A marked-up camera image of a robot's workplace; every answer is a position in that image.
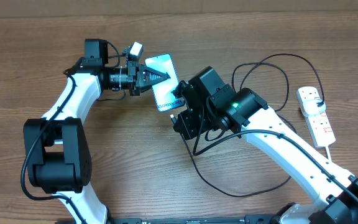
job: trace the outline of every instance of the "wooden table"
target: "wooden table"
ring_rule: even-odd
[[[336,134],[333,161],[358,175],[358,11],[0,19],[0,223],[70,218],[59,201],[35,202],[22,193],[22,127],[54,104],[66,85],[62,71],[84,54],[85,38],[107,39],[119,50],[138,40],[144,44],[142,60],[170,53],[181,80],[210,65],[229,83],[240,63],[282,52],[308,58],[321,76]],[[295,92],[318,86],[313,71],[297,58],[269,62],[290,79],[290,99],[280,114],[312,144]],[[246,71],[238,71],[237,88]],[[285,79],[272,68],[258,68],[246,87],[274,108],[285,98]],[[104,97],[119,96],[105,92]],[[293,180],[250,198],[230,198],[207,186],[172,129],[169,115],[179,111],[159,113],[151,91],[93,105],[85,121],[91,183],[113,217],[241,217],[275,213],[287,202],[310,202]],[[200,141],[200,148],[207,144]],[[267,189],[287,178],[241,139],[225,142],[196,162],[206,179],[234,194]]]

